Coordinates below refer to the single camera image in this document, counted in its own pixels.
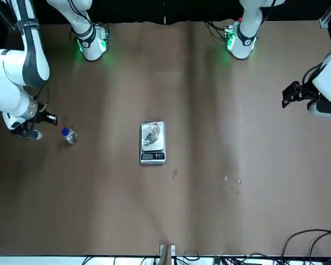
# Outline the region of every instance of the brown table surface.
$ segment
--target brown table surface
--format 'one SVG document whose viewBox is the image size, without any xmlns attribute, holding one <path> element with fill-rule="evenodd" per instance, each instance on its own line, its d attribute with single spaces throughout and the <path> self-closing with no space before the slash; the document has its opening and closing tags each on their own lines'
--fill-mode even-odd
<svg viewBox="0 0 331 265">
<path fill-rule="evenodd" d="M 281 91 L 331 50 L 317 22 L 264 23 L 244 61 L 203 23 L 112 25 L 96 62 L 69 30 L 41 30 L 58 128 L 21 139 L 0 115 L 0 253 L 153 255 L 170 242 L 179 255 L 278 255 L 294 232 L 331 229 L 331 119 L 281 107 Z M 141 166 L 140 124 L 157 119 L 166 164 Z M 287 253 L 305 255 L 315 236 Z M 331 255 L 331 237 L 314 254 Z"/>
</svg>

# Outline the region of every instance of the black wall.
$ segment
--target black wall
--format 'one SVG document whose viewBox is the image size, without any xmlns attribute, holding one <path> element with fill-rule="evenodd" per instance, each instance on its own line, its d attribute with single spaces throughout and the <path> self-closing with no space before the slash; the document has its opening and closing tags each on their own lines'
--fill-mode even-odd
<svg viewBox="0 0 331 265">
<path fill-rule="evenodd" d="M 331 0 L 286 0 L 275 7 L 269 20 L 316 20 L 331 4 Z M 65 23 L 64 18 L 46 1 L 35 0 L 40 23 Z M 239 0 L 94 0 L 90 16 L 96 22 L 154 22 L 167 24 L 179 21 L 238 19 L 243 15 Z"/>
</svg>

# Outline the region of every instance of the blue bottle cap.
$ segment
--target blue bottle cap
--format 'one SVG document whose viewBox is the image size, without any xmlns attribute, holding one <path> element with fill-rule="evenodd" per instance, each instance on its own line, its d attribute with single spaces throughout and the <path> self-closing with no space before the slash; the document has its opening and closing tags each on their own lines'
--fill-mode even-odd
<svg viewBox="0 0 331 265">
<path fill-rule="evenodd" d="M 68 135 L 68 128 L 63 128 L 61 130 L 61 133 L 62 133 L 63 136 L 67 136 Z"/>
</svg>

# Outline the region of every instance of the scale platform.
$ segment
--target scale platform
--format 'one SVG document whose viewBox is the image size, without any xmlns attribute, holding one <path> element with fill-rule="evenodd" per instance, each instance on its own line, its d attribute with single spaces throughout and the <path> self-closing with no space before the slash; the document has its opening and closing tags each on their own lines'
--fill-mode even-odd
<svg viewBox="0 0 331 265">
<path fill-rule="evenodd" d="M 159 128 L 158 138 L 152 138 L 151 127 Z M 140 162 L 142 164 L 164 164 L 166 161 L 166 127 L 163 121 L 146 121 L 141 124 Z"/>
</svg>

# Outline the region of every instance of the metal bracket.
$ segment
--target metal bracket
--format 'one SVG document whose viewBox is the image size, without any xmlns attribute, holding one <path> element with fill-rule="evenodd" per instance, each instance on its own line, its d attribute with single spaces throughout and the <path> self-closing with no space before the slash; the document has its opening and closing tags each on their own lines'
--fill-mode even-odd
<svg viewBox="0 0 331 265">
<path fill-rule="evenodd" d="M 319 24 L 322 29 L 328 29 L 328 23 L 331 20 L 331 6 L 327 9 L 327 11 L 323 14 L 321 18 L 319 18 Z"/>
<path fill-rule="evenodd" d="M 169 246 L 170 247 L 170 255 L 171 256 L 175 256 L 175 245 L 160 245 L 159 246 L 159 255 L 161 256 L 163 253 L 163 249 L 165 246 Z"/>
</svg>

